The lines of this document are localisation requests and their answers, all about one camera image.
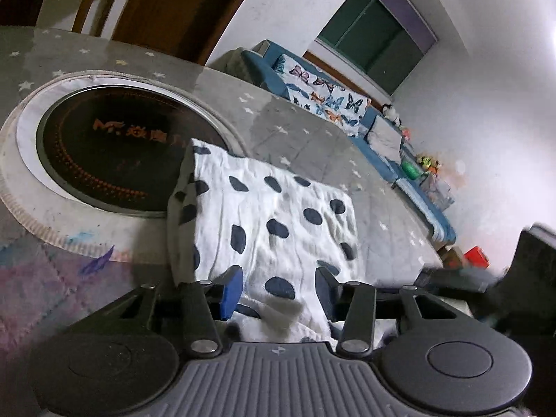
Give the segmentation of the round black induction cooktop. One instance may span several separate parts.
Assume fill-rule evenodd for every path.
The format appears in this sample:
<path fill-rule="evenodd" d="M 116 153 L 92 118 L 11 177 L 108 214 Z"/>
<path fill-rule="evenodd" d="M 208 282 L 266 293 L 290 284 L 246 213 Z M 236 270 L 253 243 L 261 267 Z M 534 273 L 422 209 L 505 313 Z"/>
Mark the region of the round black induction cooktop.
<path fill-rule="evenodd" d="M 190 104 L 147 89 L 99 86 L 72 92 L 48 109 L 37 150 L 55 183 L 82 202 L 162 218 L 193 138 L 228 146 Z"/>

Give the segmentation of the white navy polka dot garment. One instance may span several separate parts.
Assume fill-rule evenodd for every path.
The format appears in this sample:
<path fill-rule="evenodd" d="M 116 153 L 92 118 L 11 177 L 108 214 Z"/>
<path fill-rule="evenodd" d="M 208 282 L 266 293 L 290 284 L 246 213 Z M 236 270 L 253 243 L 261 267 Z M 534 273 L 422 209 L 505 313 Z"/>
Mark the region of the white navy polka dot garment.
<path fill-rule="evenodd" d="M 192 139 L 167 210 L 175 283 L 243 271 L 231 318 L 248 342 L 328 342 L 340 326 L 325 316 L 315 272 L 371 283 L 352 199 L 343 191 Z"/>

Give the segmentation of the red plastic stool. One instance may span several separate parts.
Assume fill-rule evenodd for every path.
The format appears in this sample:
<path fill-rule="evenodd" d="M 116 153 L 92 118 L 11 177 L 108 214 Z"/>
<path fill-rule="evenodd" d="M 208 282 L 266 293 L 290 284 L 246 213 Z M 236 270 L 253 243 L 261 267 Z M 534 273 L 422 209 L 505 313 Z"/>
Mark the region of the red plastic stool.
<path fill-rule="evenodd" d="M 479 246 L 472 247 L 464 256 L 473 267 L 486 269 L 490 265 L 489 258 Z"/>

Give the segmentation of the blue sofa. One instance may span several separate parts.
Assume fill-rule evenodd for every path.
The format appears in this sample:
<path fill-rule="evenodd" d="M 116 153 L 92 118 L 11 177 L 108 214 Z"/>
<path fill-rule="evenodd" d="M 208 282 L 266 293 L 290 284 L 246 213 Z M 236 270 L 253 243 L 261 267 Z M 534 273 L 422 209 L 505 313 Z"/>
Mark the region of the blue sofa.
<path fill-rule="evenodd" d="M 273 70 L 273 66 L 280 55 L 287 55 L 296 60 L 306 70 L 309 70 L 310 73 L 315 73 L 322 78 L 326 78 L 335 84 L 349 89 L 307 59 L 296 56 L 286 48 L 283 48 L 283 46 L 269 40 L 261 41 L 252 49 L 237 47 L 216 59 L 211 67 L 290 101 L 287 96 L 285 83 L 279 78 L 277 72 Z M 424 173 L 418 179 L 410 180 L 401 169 L 401 163 L 396 164 L 381 157 L 368 146 L 367 134 L 376 116 L 384 118 L 382 113 L 372 106 L 371 99 L 371 106 L 368 108 L 366 115 L 359 124 L 358 137 L 350 138 L 346 136 L 352 142 L 353 146 L 365 156 L 368 163 L 375 168 L 382 179 L 391 186 L 401 190 L 404 197 L 417 208 L 418 212 L 420 212 L 431 227 L 431 238 L 433 243 L 439 246 L 453 245 L 456 241 L 456 232 L 454 228 L 451 226 L 440 206 L 433 202 L 433 199 L 429 197 L 426 190 L 423 188 L 430 176 Z M 397 128 L 397 126 L 394 126 L 394 128 L 401 134 L 400 128 Z M 416 157 L 407 151 L 404 146 L 403 135 L 401 134 L 401 136 L 401 162 L 408 160 L 414 164 Z"/>

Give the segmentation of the grey square cushion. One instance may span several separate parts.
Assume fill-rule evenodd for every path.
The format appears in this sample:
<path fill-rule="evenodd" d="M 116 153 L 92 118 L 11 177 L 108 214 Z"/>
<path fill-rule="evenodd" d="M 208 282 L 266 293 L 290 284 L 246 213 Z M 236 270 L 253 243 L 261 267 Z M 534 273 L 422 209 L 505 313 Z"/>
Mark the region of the grey square cushion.
<path fill-rule="evenodd" d="M 382 118 L 376 116 L 367 134 L 368 146 L 376 154 L 392 161 L 401 163 L 401 134 L 394 126 Z"/>

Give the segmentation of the dark green window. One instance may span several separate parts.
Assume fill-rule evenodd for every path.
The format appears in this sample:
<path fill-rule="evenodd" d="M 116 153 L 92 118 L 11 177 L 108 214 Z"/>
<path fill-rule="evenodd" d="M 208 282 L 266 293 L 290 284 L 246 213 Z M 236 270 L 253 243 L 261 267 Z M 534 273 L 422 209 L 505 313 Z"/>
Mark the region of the dark green window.
<path fill-rule="evenodd" d="M 345 0 L 318 40 L 391 95 L 436 44 L 407 0 Z"/>

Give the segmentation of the green toy on sofa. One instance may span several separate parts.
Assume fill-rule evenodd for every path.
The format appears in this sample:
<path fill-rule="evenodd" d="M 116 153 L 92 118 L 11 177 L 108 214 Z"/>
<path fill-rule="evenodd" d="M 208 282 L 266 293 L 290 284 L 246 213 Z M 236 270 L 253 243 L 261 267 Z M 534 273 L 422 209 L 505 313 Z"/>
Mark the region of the green toy on sofa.
<path fill-rule="evenodd" d="M 401 162 L 401 169 L 410 180 L 416 180 L 423 175 L 422 169 L 408 160 Z"/>

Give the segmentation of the black white plush toy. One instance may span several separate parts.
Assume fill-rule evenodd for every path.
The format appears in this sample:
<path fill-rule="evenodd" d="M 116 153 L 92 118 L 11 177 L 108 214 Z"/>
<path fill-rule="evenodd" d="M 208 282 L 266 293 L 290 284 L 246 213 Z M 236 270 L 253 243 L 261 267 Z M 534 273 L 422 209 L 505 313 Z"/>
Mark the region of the black white plush toy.
<path fill-rule="evenodd" d="M 384 104 L 381 109 L 383 117 L 394 126 L 401 126 L 401 117 L 392 104 Z"/>

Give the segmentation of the butterfly print pillow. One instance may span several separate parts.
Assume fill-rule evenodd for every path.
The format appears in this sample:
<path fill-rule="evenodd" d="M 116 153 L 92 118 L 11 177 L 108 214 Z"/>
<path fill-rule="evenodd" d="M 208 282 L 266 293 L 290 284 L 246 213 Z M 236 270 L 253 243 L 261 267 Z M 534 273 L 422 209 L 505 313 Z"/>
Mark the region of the butterfly print pillow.
<path fill-rule="evenodd" d="M 285 83 L 293 104 L 333 123 L 348 137 L 358 137 L 359 124 L 371 106 L 371 99 L 310 73 L 287 55 L 278 57 L 273 70 Z"/>

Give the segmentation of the brown wooden door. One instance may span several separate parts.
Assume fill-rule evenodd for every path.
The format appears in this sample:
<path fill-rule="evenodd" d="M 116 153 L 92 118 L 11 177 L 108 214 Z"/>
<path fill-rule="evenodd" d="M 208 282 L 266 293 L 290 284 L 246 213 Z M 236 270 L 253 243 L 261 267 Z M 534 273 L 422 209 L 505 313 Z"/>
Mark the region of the brown wooden door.
<path fill-rule="evenodd" d="M 204 65 L 244 0 L 127 0 L 112 38 Z"/>

